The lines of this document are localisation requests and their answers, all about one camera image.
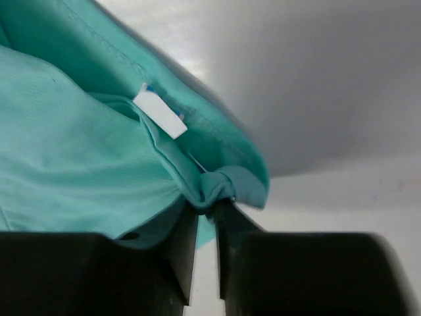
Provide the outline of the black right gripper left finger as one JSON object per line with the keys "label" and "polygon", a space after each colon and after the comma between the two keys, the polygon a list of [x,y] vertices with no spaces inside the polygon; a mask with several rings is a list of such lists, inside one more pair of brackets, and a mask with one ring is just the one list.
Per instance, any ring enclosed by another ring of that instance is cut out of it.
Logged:
{"label": "black right gripper left finger", "polygon": [[119,240],[2,232],[2,315],[181,315],[198,216],[179,203]]}

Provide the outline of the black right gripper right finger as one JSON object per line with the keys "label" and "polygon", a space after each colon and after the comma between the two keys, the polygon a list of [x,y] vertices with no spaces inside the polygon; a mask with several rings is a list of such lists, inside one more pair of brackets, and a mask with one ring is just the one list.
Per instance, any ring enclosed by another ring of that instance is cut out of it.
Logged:
{"label": "black right gripper right finger", "polygon": [[269,232],[225,199],[213,208],[227,315],[416,315],[393,248],[368,232]]}

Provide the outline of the teal t shirt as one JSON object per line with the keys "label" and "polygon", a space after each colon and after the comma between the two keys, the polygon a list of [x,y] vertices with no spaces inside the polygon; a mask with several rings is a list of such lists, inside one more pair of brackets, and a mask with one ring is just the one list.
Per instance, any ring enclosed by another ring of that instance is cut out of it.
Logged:
{"label": "teal t shirt", "polygon": [[1,230],[117,239],[175,203],[262,209],[262,155],[92,1],[1,2]]}

